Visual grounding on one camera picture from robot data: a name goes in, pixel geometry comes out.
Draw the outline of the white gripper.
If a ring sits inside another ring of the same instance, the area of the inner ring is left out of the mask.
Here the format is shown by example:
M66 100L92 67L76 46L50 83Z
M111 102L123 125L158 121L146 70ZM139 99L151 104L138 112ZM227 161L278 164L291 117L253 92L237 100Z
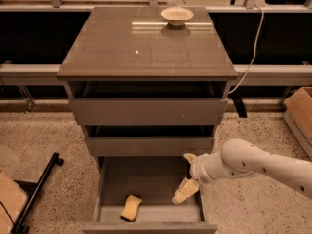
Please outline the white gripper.
M209 176L206 169L206 160L208 154L196 156L191 153L185 153L183 157L190 163L189 173L192 178L185 178L175 192L172 201L174 204L181 204L188 198L197 193L200 185L208 184L214 180Z

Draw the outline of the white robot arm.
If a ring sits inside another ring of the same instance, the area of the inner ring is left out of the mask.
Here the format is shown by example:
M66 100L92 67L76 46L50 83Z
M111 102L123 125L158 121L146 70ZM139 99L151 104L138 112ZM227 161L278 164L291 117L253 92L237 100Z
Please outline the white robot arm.
M229 139L213 154L185 153L191 178L185 178L173 196L181 204L202 186L218 179L236 179L263 174L304 196L312 197L312 163L270 154L242 139Z

